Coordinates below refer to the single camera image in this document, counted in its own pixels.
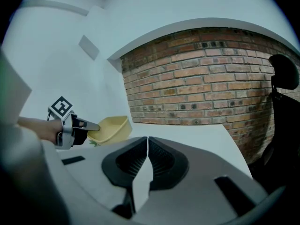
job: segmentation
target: chair backrest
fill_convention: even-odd
[[[269,61],[275,70],[271,78],[275,133],[262,154],[265,166],[259,182],[270,192],[298,176],[300,102],[277,91],[277,87],[289,90],[298,87],[299,73],[295,64],[281,54],[271,56]]]

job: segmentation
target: white table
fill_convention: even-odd
[[[155,136],[204,149],[217,154],[252,178],[244,157],[223,125],[177,126],[144,123],[131,125],[133,130],[129,138]],[[87,139],[83,145],[74,146],[72,149],[90,146],[92,145]]]

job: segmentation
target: brick wall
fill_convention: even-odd
[[[122,57],[134,122],[223,124],[247,162],[274,134],[270,97],[272,54],[297,55],[253,32],[204,28],[155,39]],[[280,92],[300,101],[300,88]]]

